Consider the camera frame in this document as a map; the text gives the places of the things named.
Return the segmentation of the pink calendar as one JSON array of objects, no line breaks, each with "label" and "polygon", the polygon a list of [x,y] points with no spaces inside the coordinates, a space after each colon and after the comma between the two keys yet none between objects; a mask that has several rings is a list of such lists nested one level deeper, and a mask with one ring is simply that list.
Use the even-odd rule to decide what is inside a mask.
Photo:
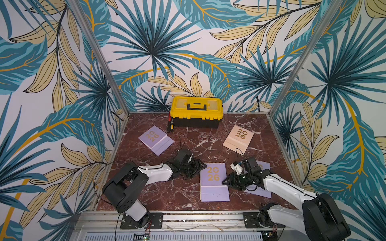
[{"label": "pink calendar", "polygon": [[225,139],[223,146],[234,151],[244,154],[253,138],[254,132],[235,125],[228,137]]}]

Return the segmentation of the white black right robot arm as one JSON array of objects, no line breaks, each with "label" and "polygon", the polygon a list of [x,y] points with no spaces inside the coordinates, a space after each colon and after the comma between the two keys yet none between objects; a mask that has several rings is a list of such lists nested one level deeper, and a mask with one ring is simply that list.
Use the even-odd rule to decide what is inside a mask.
[{"label": "white black right robot arm", "polygon": [[250,157],[231,164],[230,173],[222,183],[239,191],[270,191],[292,206],[285,208],[271,202],[262,205],[257,214],[244,215],[247,228],[274,228],[282,225],[306,235],[311,241],[343,241],[351,230],[335,200],[328,194],[306,191],[281,178],[269,169],[261,169]]}]

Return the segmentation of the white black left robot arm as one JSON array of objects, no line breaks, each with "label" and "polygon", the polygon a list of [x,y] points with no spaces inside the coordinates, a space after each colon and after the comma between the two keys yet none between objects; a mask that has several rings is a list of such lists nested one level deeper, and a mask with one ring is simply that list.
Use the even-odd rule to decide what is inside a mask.
[{"label": "white black left robot arm", "polygon": [[190,180],[207,168],[191,151],[181,149],[169,161],[155,166],[125,164],[103,187],[103,195],[118,213],[124,213],[142,228],[150,221],[148,209],[139,201],[145,186],[183,177]]}]

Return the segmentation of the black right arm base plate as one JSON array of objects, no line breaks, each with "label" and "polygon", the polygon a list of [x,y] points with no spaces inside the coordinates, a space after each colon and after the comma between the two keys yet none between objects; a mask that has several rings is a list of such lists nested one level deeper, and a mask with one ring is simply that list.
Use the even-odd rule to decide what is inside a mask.
[{"label": "black right arm base plate", "polygon": [[259,211],[244,212],[243,221],[246,229],[276,229],[284,228],[284,225],[273,223],[267,214]]}]

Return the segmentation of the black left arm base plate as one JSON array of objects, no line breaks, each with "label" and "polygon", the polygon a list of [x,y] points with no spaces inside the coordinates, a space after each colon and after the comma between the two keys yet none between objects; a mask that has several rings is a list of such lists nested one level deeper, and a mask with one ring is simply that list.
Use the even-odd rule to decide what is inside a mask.
[{"label": "black left arm base plate", "polygon": [[148,212],[140,221],[135,221],[128,214],[124,213],[120,229],[122,230],[144,230],[155,229],[160,230],[163,223],[163,213],[161,212]]}]

